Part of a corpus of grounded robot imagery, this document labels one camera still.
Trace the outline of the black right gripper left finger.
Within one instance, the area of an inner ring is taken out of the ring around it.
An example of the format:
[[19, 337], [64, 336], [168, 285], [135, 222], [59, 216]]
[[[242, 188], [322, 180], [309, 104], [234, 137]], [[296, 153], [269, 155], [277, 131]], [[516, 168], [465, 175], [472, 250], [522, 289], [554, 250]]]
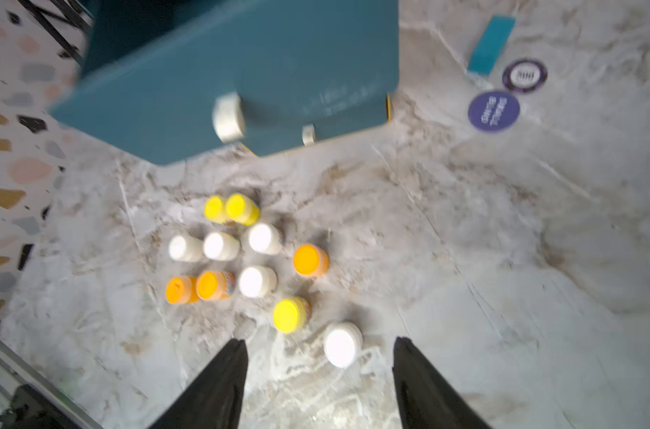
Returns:
[[228, 341], [151, 426], [178, 429], [237, 428], [248, 363], [245, 341]]

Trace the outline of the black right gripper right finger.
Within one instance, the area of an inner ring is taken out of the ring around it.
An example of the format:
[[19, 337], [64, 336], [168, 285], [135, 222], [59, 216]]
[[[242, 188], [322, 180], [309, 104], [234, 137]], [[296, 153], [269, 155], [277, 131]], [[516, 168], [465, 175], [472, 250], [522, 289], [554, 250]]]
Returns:
[[396, 338], [393, 375], [403, 428], [490, 429], [406, 337]]

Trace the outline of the teal drawer cabinet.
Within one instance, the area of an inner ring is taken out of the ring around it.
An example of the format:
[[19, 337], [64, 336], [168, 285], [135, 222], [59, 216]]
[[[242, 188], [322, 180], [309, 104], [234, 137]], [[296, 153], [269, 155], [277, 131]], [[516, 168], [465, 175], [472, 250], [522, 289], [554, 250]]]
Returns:
[[102, 1], [59, 123], [158, 166], [265, 157], [385, 124], [396, 1]]

